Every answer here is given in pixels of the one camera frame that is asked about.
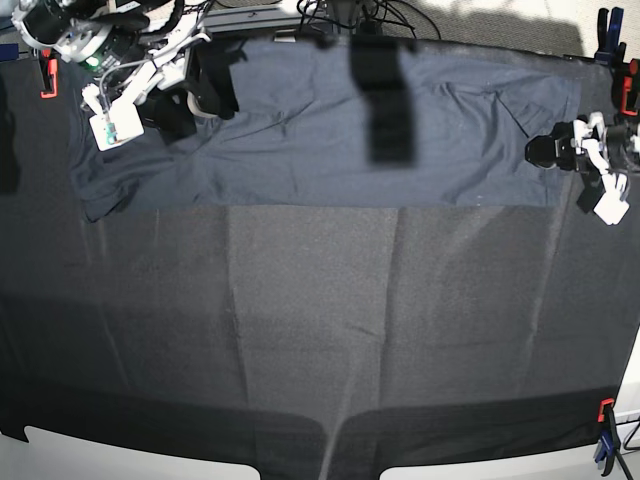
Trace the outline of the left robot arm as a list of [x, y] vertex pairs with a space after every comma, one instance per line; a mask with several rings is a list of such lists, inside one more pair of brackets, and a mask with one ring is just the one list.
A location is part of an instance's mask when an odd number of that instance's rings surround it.
[[586, 140], [595, 140], [597, 153], [612, 173], [639, 172], [639, 124], [624, 121], [618, 125], [590, 126], [585, 117], [557, 123], [550, 134], [536, 136], [525, 148], [525, 159], [543, 169], [591, 173], [598, 167], [591, 159]]

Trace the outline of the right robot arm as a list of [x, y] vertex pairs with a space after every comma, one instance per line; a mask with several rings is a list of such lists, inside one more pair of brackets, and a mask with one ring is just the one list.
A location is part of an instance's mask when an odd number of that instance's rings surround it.
[[185, 91], [179, 106], [229, 119], [239, 106], [228, 67], [213, 60], [205, 17], [209, 1], [175, 1], [162, 24], [162, 1], [20, 1], [11, 21], [24, 42], [50, 59], [75, 63], [92, 82], [81, 92], [96, 144], [107, 151], [141, 136], [139, 113], [155, 91]]

